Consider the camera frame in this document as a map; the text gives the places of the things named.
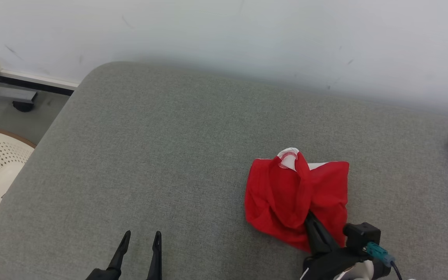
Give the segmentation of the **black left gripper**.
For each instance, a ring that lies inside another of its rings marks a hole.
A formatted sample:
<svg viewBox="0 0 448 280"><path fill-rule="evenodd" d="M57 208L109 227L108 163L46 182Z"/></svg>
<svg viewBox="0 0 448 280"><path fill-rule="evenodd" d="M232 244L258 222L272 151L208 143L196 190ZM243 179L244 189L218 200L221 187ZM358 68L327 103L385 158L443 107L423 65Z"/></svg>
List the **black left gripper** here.
<svg viewBox="0 0 448 280"><path fill-rule="evenodd" d="M123 257L128 251L131 231L124 234L106 270L93 269L85 280L119 280ZM162 280L162 234L156 231L152 245L152 259L146 280Z"/></svg>

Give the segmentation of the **red shorts white side panels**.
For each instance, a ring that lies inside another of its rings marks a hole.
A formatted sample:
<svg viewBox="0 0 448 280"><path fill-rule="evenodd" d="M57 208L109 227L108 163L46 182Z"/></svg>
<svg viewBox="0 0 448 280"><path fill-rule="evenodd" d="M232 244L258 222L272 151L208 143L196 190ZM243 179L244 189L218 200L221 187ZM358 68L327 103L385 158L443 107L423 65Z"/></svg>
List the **red shorts white side panels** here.
<svg viewBox="0 0 448 280"><path fill-rule="evenodd" d="M343 247L349 170L346 161L308 163L296 148L257 158L247 179L245 218L256 230L309 252L304 222L313 212Z"/></svg>

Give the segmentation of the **white and black wall baseboard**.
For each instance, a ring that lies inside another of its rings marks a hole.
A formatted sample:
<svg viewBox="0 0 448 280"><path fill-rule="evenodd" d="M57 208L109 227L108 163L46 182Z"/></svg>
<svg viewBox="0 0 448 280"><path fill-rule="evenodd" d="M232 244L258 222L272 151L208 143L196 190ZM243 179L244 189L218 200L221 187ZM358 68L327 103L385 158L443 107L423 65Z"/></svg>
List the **white and black wall baseboard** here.
<svg viewBox="0 0 448 280"><path fill-rule="evenodd" d="M69 97L79 87L78 83L61 81L32 74L23 74L10 70L0 71L0 83Z"/></svg>

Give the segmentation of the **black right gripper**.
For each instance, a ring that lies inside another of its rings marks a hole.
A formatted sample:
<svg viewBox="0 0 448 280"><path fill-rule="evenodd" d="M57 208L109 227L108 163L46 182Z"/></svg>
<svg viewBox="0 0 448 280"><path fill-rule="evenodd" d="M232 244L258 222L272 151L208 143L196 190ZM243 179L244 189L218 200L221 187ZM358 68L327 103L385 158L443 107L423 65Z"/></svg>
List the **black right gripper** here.
<svg viewBox="0 0 448 280"><path fill-rule="evenodd" d="M367 253L355 254L338 243L313 212L304 221L310 252L304 260L301 280L378 280L391 268Z"/></svg>

